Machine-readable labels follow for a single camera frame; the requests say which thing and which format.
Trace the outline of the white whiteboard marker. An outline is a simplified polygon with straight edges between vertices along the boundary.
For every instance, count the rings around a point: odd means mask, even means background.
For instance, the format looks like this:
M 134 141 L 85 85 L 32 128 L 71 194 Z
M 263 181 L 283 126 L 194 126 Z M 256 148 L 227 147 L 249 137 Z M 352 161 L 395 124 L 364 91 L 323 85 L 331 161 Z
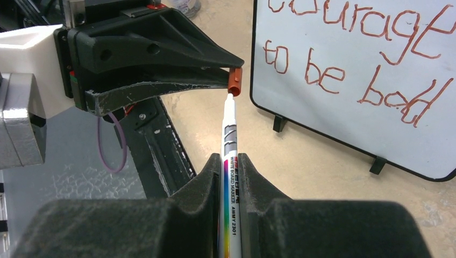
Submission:
M 224 103 L 219 176 L 219 257 L 242 257 L 236 103 Z

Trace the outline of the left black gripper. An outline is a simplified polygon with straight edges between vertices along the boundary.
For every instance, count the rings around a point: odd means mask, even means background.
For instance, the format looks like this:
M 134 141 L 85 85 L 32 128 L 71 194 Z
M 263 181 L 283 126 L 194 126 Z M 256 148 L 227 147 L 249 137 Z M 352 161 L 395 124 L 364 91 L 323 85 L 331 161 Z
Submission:
M 160 2 L 60 5 L 65 24 L 54 37 L 65 94 L 95 116 L 161 95 L 227 89 L 229 72 L 221 68 L 244 64 Z

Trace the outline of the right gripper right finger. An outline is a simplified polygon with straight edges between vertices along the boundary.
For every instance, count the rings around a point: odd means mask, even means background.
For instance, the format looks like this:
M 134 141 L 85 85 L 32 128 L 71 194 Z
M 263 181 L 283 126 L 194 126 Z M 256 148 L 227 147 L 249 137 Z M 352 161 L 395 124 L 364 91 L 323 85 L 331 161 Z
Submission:
M 430 257 L 395 202 L 292 199 L 238 156 L 243 257 Z

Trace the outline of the brown marker cap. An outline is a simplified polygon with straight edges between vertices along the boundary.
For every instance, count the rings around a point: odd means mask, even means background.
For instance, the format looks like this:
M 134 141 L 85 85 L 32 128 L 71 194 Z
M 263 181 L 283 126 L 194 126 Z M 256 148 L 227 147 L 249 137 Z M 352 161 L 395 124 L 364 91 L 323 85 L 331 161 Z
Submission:
M 237 97 L 241 93 L 241 85 L 242 85 L 242 68 L 230 68 L 229 70 L 229 79 L 227 90 L 228 93 L 232 94 L 234 97 Z

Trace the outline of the black framed whiteboard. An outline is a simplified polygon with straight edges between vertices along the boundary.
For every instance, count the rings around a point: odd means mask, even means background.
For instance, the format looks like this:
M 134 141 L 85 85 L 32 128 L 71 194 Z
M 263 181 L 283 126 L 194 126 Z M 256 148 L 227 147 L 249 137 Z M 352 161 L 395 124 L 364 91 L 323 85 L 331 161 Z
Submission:
M 252 103 L 430 181 L 455 177 L 455 1 L 255 1 Z

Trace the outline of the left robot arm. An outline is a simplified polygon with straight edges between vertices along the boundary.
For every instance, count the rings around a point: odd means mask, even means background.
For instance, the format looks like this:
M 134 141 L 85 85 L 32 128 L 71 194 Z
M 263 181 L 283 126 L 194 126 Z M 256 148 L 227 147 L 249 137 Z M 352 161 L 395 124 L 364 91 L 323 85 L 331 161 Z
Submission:
M 161 1 L 1 1 L 1 105 L 106 116 L 194 89 L 241 92 L 243 59 Z

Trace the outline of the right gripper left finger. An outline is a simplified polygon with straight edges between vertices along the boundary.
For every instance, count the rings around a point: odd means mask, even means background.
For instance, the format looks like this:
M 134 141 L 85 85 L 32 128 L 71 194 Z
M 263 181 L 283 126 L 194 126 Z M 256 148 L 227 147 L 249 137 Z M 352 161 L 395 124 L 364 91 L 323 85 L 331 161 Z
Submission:
M 61 199 L 32 218 L 13 257 L 216 257 L 219 154 L 167 198 Z

